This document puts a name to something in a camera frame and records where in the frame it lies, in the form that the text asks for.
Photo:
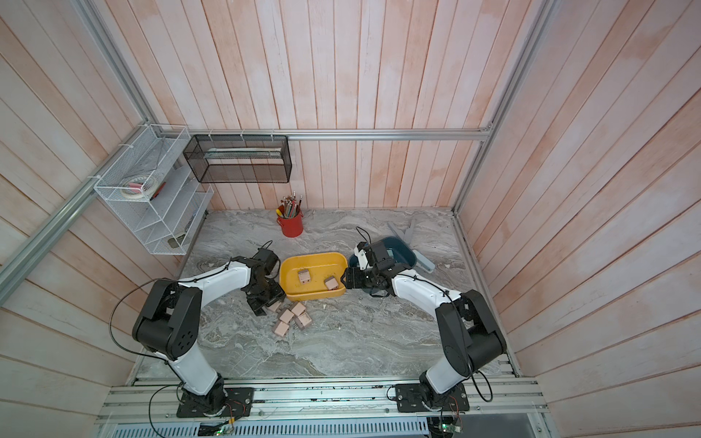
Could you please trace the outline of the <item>yellow plastic tray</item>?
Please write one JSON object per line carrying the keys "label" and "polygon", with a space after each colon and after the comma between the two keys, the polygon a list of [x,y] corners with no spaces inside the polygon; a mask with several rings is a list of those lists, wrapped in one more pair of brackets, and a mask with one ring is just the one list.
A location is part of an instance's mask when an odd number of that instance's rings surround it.
{"label": "yellow plastic tray", "polygon": [[[279,284],[290,301],[331,299],[346,292],[346,287],[341,283],[346,268],[348,261],[338,252],[296,255],[282,262]],[[306,285],[298,279],[298,271],[301,269],[308,269],[311,273],[311,281]],[[340,287],[336,290],[327,290],[324,285],[324,280],[331,276],[339,281]]]}

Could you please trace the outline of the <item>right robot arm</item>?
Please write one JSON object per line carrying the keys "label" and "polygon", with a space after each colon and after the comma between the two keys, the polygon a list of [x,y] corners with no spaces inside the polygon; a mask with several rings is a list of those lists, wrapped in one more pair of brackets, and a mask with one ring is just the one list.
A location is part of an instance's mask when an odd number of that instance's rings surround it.
{"label": "right robot arm", "polygon": [[357,263],[341,277],[346,288],[385,291],[418,306],[437,323],[443,357],[420,377],[426,403],[454,390],[506,352],[505,337],[480,292],[439,286],[395,261],[380,241],[359,243],[354,257]]}

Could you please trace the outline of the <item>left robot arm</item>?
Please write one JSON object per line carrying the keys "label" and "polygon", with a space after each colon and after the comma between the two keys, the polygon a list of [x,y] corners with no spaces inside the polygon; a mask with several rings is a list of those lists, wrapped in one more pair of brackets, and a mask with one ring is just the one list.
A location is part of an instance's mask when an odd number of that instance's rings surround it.
{"label": "left robot arm", "polygon": [[213,394],[220,374],[197,345],[202,309],[240,291],[254,315],[266,315],[285,296],[273,276],[278,266],[279,257],[261,247],[253,257],[233,257],[197,277],[156,280],[134,324],[133,339],[166,361],[187,393]]}

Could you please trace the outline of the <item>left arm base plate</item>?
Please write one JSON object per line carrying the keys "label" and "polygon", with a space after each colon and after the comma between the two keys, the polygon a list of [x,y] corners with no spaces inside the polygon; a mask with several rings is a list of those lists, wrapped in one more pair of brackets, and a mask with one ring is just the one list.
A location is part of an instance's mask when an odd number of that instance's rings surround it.
{"label": "left arm base plate", "polygon": [[250,387],[215,387],[209,394],[184,391],[177,418],[247,417],[251,412],[254,389]]}

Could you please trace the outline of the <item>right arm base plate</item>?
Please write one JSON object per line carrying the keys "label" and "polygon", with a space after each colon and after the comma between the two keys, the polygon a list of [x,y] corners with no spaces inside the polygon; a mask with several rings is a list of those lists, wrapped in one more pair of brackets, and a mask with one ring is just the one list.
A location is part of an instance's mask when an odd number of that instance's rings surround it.
{"label": "right arm base plate", "polygon": [[439,394],[427,383],[405,383],[394,386],[394,399],[399,412],[468,412],[469,400],[462,383]]}

